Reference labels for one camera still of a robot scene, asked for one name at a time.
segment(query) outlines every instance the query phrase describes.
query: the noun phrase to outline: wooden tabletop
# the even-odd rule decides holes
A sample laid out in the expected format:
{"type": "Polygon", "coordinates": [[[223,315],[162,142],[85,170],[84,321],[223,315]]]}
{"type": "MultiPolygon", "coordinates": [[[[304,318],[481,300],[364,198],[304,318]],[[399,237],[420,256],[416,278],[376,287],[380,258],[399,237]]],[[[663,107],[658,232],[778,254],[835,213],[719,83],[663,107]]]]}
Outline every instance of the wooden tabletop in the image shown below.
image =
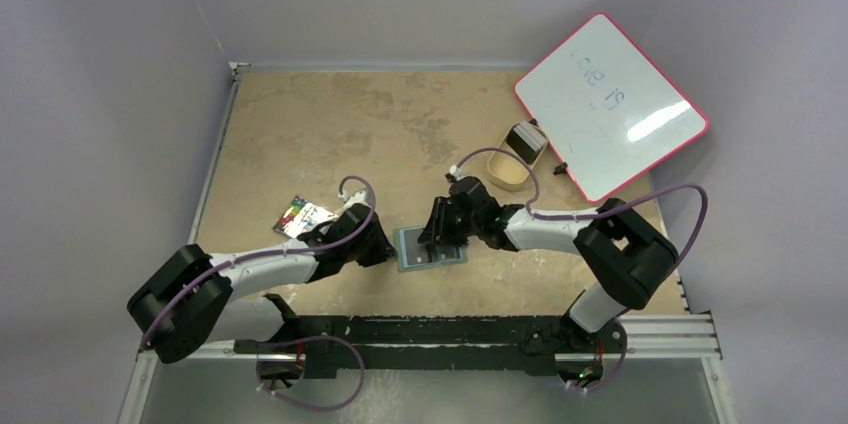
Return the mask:
{"type": "MultiPolygon", "coordinates": [[[[390,240],[397,228],[423,225],[433,198],[447,195],[444,174],[468,152],[497,145],[526,119],[513,92],[514,72],[250,72],[244,76],[200,223],[207,252],[238,252],[279,244],[271,230],[295,195],[339,207],[339,180],[368,179],[390,240]]],[[[501,204],[523,203],[528,182],[507,192],[486,181],[488,156],[463,167],[501,204]]],[[[591,207],[574,184],[553,176],[547,150],[536,167],[539,209],[591,207]]],[[[354,183],[348,190],[357,190],[354,183]]],[[[651,190],[647,177],[616,195],[651,190]]],[[[637,208],[661,226],[655,203],[637,208]]],[[[472,238],[469,262],[400,273],[391,262],[368,269],[346,265],[333,277],[275,288],[299,314],[517,315],[561,314],[595,279],[572,254],[494,251],[472,238]]],[[[683,314],[677,283],[657,290],[648,314],[683,314]]]]}

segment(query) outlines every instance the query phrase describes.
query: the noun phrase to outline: tan bowl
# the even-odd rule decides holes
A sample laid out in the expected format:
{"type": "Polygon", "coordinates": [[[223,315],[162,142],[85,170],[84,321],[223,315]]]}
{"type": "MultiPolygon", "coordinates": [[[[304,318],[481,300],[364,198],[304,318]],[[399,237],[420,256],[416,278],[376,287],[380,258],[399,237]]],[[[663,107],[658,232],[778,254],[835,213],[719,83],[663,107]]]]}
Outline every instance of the tan bowl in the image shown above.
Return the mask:
{"type": "MultiPolygon", "coordinates": [[[[548,135],[541,129],[539,129],[539,132],[542,133],[547,141],[548,135]]],[[[504,138],[501,140],[498,147],[516,154],[515,150],[506,143],[506,137],[508,135],[509,131],[506,131],[506,134],[504,134],[504,138]]],[[[536,156],[536,159],[530,163],[531,169],[536,165],[536,162],[540,157],[542,157],[544,152],[545,151],[543,149],[542,152],[536,156]]],[[[500,152],[493,152],[489,156],[489,162],[486,164],[486,170],[488,171],[487,174],[489,181],[501,189],[506,189],[507,191],[517,191],[518,189],[521,189],[521,186],[524,185],[524,181],[530,177],[530,173],[527,172],[527,169],[525,169],[524,166],[515,159],[507,156],[506,154],[501,154],[500,152]]]]}

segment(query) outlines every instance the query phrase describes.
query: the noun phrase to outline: black mount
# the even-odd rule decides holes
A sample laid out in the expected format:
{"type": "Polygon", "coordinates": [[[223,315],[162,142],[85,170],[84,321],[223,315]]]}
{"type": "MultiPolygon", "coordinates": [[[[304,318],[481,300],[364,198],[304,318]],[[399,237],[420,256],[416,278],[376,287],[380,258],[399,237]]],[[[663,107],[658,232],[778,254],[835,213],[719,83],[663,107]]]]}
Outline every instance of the black mount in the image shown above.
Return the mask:
{"type": "MultiPolygon", "coordinates": [[[[368,217],[369,212],[368,206],[354,204],[329,225],[326,233],[322,233],[323,228],[319,226],[309,232],[304,232],[297,238],[309,244],[309,247],[336,242],[358,229],[362,225],[362,221],[368,217]]],[[[356,261],[362,267],[371,267],[391,260],[395,256],[397,256],[397,251],[386,237],[383,226],[380,224],[380,218],[375,212],[371,222],[356,238],[315,256],[318,261],[318,268],[308,282],[334,276],[341,271],[345,264],[351,261],[356,261]]]]}
{"type": "Polygon", "coordinates": [[[504,229],[520,204],[501,206],[489,194],[480,179],[468,176],[451,182],[450,197],[437,197],[424,232],[419,236],[422,245],[461,246],[468,236],[477,236],[492,249],[517,251],[507,239],[504,229]]]}
{"type": "Polygon", "coordinates": [[[561,163],[561,164],[557,164],[557,166],[554,167],[554,175],[555,176],[561,176],[561,175],[566,173],[567,169],[568,169],[568,164],[566,164],[564,162],[561,163]]]}
{"type": "MultiPolygon", "coordinates": [[[[606,352],[617,353],[621,343],[613,333],[618,331],[620,336],[623,332],[617,323],[610,322],[592,340],[571,347],[565,342],[559,316],[300,316],[298,322],[297,337],[326,333],[345,339],[369,369],[506,369],[563,379],[575,379],[591,359],[557,360],[557,354],[594,355],[599,340],[603,340],[606,352]]],[[[294,339],[295,335],[275,342],[294,339]]],[[[240,340],[233,350],[260,355],[297,352],[294,345],[269,348],[263,344],[240,340]]],[[[306,379],[332,379],[340,369],[359,368],[350,350],[333,342],[310,342],[303,353],[306,379]]]]}
{"type": "MultiPolygon", "coordinates": [[[[209,256],[197,244],[175,252],[127,302],[127,311],[139,329],[146,332],[168,302],[211,267],[209,256]]],[[[232,293],[230,280],[219,274],[189,293],[153,335],[151,345],[159,359],[170,364],[197,350],[209,337],[232,293]]]]}
{"type": "MultiPolygon", "coordinates": [[[[598,212],[621,206],[608,199],[598,212]]],[[[604,291],[629,309],[644,309],[677,264],[677,249],[635,210],[628,209],[581,229],[574,245],[604,291]],[[627,239],[624,249],[614,241],[627,239]]]]}

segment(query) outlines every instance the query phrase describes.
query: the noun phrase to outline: purple cable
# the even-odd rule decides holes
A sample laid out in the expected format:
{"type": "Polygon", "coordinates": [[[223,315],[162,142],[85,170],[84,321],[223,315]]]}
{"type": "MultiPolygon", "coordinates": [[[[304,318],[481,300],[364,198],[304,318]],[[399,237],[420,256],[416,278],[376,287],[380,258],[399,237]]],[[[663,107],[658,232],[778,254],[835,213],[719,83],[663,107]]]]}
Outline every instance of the purple cable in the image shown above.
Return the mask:
{"type": "MultiPolygon", "coordinates": [[[[670,192],[685,189],[687,187],[695,189],[698,192],[698,195],[701,197],[701,209],[698,212],[698,219],[695,221],[695,226],[692,227],[692,233],[689,234],[689,239],[686,241],[686,244],[683,246],[683,249],[680,251],[680,254],[677,257],[677,262],[674,263],[674,267],[672,267],[669,273],[666,274],[665,279],[668,279],[668,277],[671,276],[672,273],[674,273],[674,271],[680,266],[680,263],[683,262],[683,259],[689,254],[689,251],[692,250],[692,245],[695,244],[695,239],[698,238],[698,234],[701,232],[701,227],[703,227],[704,225],[704,219],[706,219],[707,217],[707,206],[709,204],[709,199],[707,198],[707,191],[703,187],[695,183],[675,184],[672,186],[664,187],[662,189],[645,194],[644,196],[638,199],[634,199],[630,202],[627,202],[621,206],[617,206],[605,212],[561,216],[546,216],[542,214],[536,214],[535,212],[533,212],[533,209],[530,207],[530,205],[535,203],[542,193],[541,186],[539,185],[539,178],[538,176],[536,176],[536,173],[533,172],[533,169],[516,154],[509,152],[505,149],[501,149],[499,147],[484,147],[481,149],[477,149],[476,151],[473,151],[467,156],[460,159],[459,162],[456,164],[456,167],[461,168],[462,165],[466,163],[466,161],[476,156],[477,154],[481,154],[483,152],[500,152],[501,154],[506,154],[507,156],[518,161],[519,164],[521,164],[522,166],[524,166],[525,169],[527,169],[527,172],[530,173],[530,177],[533,179],[533,186],[535,187],[536,193],[533,195],[533,197],[528,199],[526,203],[524,203],[524,208],[527,209],[528,214],[542,221],[590,221],[594,219],[606,219],[608,217],[620,214],[626,210],[638,206],[639,204],[648,202],[652,199],[656,199],[670,192]]],[[[624,326],[621,324],[621,321],[617,317],[616,322],[619,324],[619,327],[621,327],[622,331],[624,331],[624,326]]],[[[618,359],[618,362],[616,362],[615,367],[613,367],[613,369],[609,372],[609,375],[604,376],[601,382],[599,382],[595,386],[592,386],[591,388],[587,388],[587,390],[594,391],[603,387],[607,382],[612,380],[612,378],[615,377],[616,374],[618,374],[619,369],[621,369],[621,366],[624,364],[624,356],[627,354],[627,332],[622,332],[622,336],[623,340],[621,357],[618,359]]]]}
{"type": "MultiPolygon", "coordinates": [[[[371,187],[371,184],[368,181],[366,181],[365,179],[363,179],[359,176],[345,176],[342,179],[342,181],[339,183],[339,193],[342,192],[342,189],[344,188],[345,183],[349,180],[355,180],[355,181],[361,182],[365,186],[365,189],[368,192],[367,196],[371,198],[370,208],[368,210],[368,215],[365,217],[365,220],[362,221],[362,224],[360,224],[360,226],[356,228],[355,231],[353,231],[349,235],[343,237],[342,239],[339,239],[338,241],[331,242],[329,244],[324,244],[322,246],[308,247],[308,248],[301,248],[301,249],[291,249],[291,250],[271,249],[271,250],[265,250],[265,251],[257,251],[257,252],[251,253],[251,254],[245,254],[243,256],[240,256],[237,259],[234,259],[233,261],[223,262],[221,264],[218,264],[217,266],[213,266],[213,267],[203,271],[203,273],[201,273],[199,276],[194,278],[191,282],[186,284],[185,287],[180,289],[180,291],[177,292],[177,294],[168,302],[168,304],[166,304],[165,307],[162,308],[162,311],[159,313],[159,315],[157,315],[156,318],[153,319],[153,322],[150,324],[150,326],[147,328],[147,330],[144,331],[144,335],[142,335],[142,337],[141,337],[141,345],[139,346],[139,348],[142,351],[147,351],[147,350],[152,349],[152,346],[150,345],[150,341],[153,338],[153,334],[155,334],[156,330],[159,329],[159,326],[162,325],[162,321],[165,320],[165,317],[168,316],[168,314],[174,309],[174,307],[177,305],[177,303],[180,302],[186,295],[188,295],[188,293],[192,292],[192,290],[195,287],[202,284],[206,279],[208,279],[210,276],[217,273],[218,271],[221,271],[221,270],[226,269],[228,267],[236,266],[238,264],[245,263],[245,262],[253,260],[253,259],[258,259],[258,258],[261,258],[261,257],[285,256],[285,255],[288,255],[288,254],[304,254],[304,253],[309,253],[309,252],[326,251],[326,250],[329,250],[329,249],[333,249],[334,247],[341,246],[342,244],[345,244],[347,242],[350,242],[352,239],[354,239],[356,236],[358,236],[360,233],[362,233],[362,231],[365,230],[365,227],[368,226],[368,224],[371,222],[371,219],[374,217],[374,208],[377,206],[377,197],[374,194],[374,188],[371,187]]],[[[340,409],[340,408],[350,404],[354,399],[356,399],[356,396],[359,395],[359,392],[362,390],[362,385],[365,381],[365,363],[362,360],[362,356],[359,355],[359,352],[357,352],[357,350],[349,342],[345,341],[344,339],[340,339],[340,338],[334,337],[334,336],[313,336],[313,337],[308,337],[308,338],[304,338],[304,339],[298,339],[296,341],[291,341],[291,342],[288,342],[288,343],[281,343],[281,344],[278,344],[278,345],[299,344],[301,342],[309,342],[309,341],[315,341],[315,340],[335,341],[335,342],[338,342],[338,343],[346,346],[348,349],[350,349],[353,352],[354,356],[356,357],[356,360],[359,361],[359,366],[360,366],[360,371],[361,371],[359,385],[356,387],[356,390],[354,391],[354,393],[344,402],[342,402],[340,404],[336,404],[335,406],[329,406],[329,407],[326,407],[326,408],[322,407],[322,406],[313,406],[311,404],[296,401],[294,399],[287,398],[287,397],[282,396],[281,394],[277,394],[277,393],[272,394],[272,395],[279,396],[280,399],[283,399],[286,402],[294,404],[298,407],[302,407],[304,409],[310,409],[310,410],[313,410],[313,411],[334,411],[336,409],[340,409]]]]}
{"type": "Polygon", "coordinates": [[[241,256],[241,257],[239,257],[239,258],[237,258],[233,261],[226,261],[224,263],[218,264],[217,266],[214,266],[210,269],[205,270],[199,276],[194,278],[194,280],[192,280],[191,282],[186,284],[185,287],[180,289],[180,291],[174,296],[174,298],[171,299],[168,302],[168,304],[165,305],[165,307],[162,309],[162,311],[159,313],[159,315],[156,316],[156,319],[153,319],[153,322],[150,324],[150,326],[147,328],[147,330],[144,331],[144,335],[141,336],[141,346],[140,346],[141,350],[142,351],[148,351],[148,350],[153,348],[150,345],[150,340],[153,338],[153,334],[156,332],[156,330],[159,329],[159,326],[162,325],[162,321],[165,320],[165,317],[168,316],[168,314],[174,309],[174,307],[177,305],[177,303],[180,302],[186,295],[188,295],[188,293],[192,292],[192,290],[195,287],[199,286],[206,279],[208,279],[209,276],[217,273],[218,271],[221,271],[221,270],[226,269],[228,267],[236,266],[238,264],[242,264],[244,262],[247,262],[247,261],[250,261],[250,260],[253,260],[253,259],[258,259],[260,257],[284,256],[284,255],[287,255],[287,254],[303,254],[303,253],[307,253],[307,252],[326,251],[328,249],[332,249],[334,247],[341,246],[342,244],[350,242],[351,239],[358,236],[365,229],[365,227],[371,222],[371,219],[374,217],[374,208],[377,205],[377,198],[374,195],[374,188],[371,187],[371,184],[368,181],[366,181],[365,179],[363,179],[359,176],[345,176],[342,179],[341,183],[339,183],[339,192],[340,193],[341,193],[342,189],[344,188],[345,183],[347,181],[351,180],[351,179],[353,179],[355,181],[359,181],[363,185],[365,185],[365,188],[368,191],[368,195],[371,196],[371,201],[372,201],[370,209],[368,210],[368,215],[365,217],[365,220],[362,221],[362,224],[358,228],[356,228],[355,231],[353,231],[349,235],[339,239],[336,242],[324,244],[323,246],[308,247],[308,248],[303,248],[303,249],[291,249],[291,250],[270,249],[270,250],[265,250],[265,251],[257,251],[257,252],[251,253],[251,254],[245,254],[245,255],[243,255],[243,256],[241,256]]]}
{"type": "Polygon", "coordinates": [[[618,371],[621,370],[621,366],[624,364],[624,356],[627,354],[627,330],[624,329],[624,324],[621,323],[621,319],[616,317],[615,323],[618,324],[618,327],[621,328],[621,355],[619,356],[618,361],[616,361],[615,366],[613,366],[609,374],[604,373],[600,382],[598,382],[592,387],[586,388],[587,392],[597,391],[598,389],[606,386],[610,381],[612,381],[612,378],[615,377],[616,374],[618,374],[618,371]]]}
{"type": "Polygon", "coordinates": [[[315,404],[308,404],[306,402],[298,401],[297,399],[292,399],[291,397],[288,397],[285,394],[281,394],[277,391],[271,390],[271,389],[262,385],[262,373],[259,370],[259,364],[260,364],[259,362],[256,363],[256,380],[259,382],[259,389],[262,389],[263,391],[267,392],[268,394],[270,394],[273,397],[276,397],[277,399],[280,399],[281,401],[288,402],[289,404],[292,404],[292,405],[299,407],[301,409],[306,409],[307,411],[318,411],[318,412],[337,411],[337,410],[347,406],[351,402],[353,402],[354,399],[356,399],[356,397],[359,396],[359,393],[362,392],[362,386],[365,385],[365,361],[362,360],[362,355],[359,354],[359,351],[357,351],[356,348],[353,347],[353,345],[351,343],[345,341],[344,339],[338,338],[336,336],[321,335],[321,336],[304,337],[303,339],[295,339],[293,341],[288,341],[288,342],[262,343],[262,344],[260,344],[260,346],[273,349],[273,348],[276,348],[276,347],[288,347],[288,346],[294,346],[294,345],[297,345],[297,344],[304,344],[304,343],[307,343],[307,342],[314,342],[314,341],[333,341],[333,342],[339,343],[339,344],[347,347],[348,349],[350,349],[350,352],[353,353],[353,357],[355,357],[356,361],[359,363],[359,383],[356,384],[356,389],[354,389],[353,394],[351,394],[350,397],[348,397],[347,399],[345,399],[344,401],[342,401],[338,404],[333,404],[331,406],[317,406],[315,404]]]}

